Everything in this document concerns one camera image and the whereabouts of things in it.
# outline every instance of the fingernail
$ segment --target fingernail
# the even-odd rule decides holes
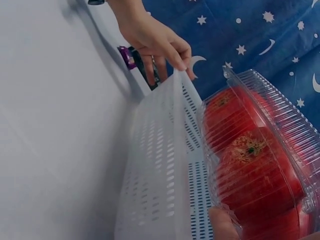
[[[184,64],[183,61],[181,61],[181,62],[179,63],[179,70],[180,70],[180,71],[185,71],[185,70],[187,70],[187,66]]]

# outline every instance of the hand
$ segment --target hand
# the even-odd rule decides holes
[[[210,208],[209,218],[214,232],[214,240],[240,240],[231,218],[224,210],[217,207]],[[300,240],[320,240],[320,232]]]
[[[119,29],[124,38],[139,52],[144,64],[148,83],[155,84],[153,60],[163,82],[168,78],[166,59],[176,69],[186,70],[190,79],[195,75],[190,70],[191,47],[173,30],[150,16],[140,1],[130,0],[129,10],[124,9],[127,1],[109,0],[118,21]]]

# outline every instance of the red fruit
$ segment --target red fruit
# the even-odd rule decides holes
[[[243,133],[225,149],[216,182],[222,205],[240,225],[274,218],[305,196],[282,145],[267,127]]]
[[[271,110],[263,97],[251,94],[267,111]],[[217,156],[244,132],[266,125],[255,103],[239,86],[225,89],[209,101],[203,124],[205,139]]]
[[[312,233],[312,216],[297,208],[259,223],[243,227],[243,240],[298,240]]]

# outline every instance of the crescent moon print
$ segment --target crescent moon print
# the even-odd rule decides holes
[[[313,78],[312,78],[312,85],[313,85],[313,89],[317,92],[320,93],[320,84],[317,82],[316,80],[316,74],[313,74]]]
[[[259,53],[260,56],[269,52],[269,50],[275,45],[275,43],[276,43],[275,40],[273,40],[273,39],[269,39],[269,40],[271,42],[270,46],[266,50],[264,50],[263,52]]]
[[[318,0],[313,0],[313,3],[312,3],[312,5],[311,5],[311,8],[313,8],[317,2],[318,2]]]
[[[194,72],[194,65],[199,62],[199,61],[206,61],[207,59],[205,59],[203,56],[193,56],[191,58],[191,61],[190,61],[190,70],[191,72],[194,74],[195,78],[197,79],[197,75],[195,74]]]

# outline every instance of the white wall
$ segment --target white wall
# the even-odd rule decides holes
[[[101,41],[77,1],[1,1],[1,240],[113,239],[138,90],[109,7]]]

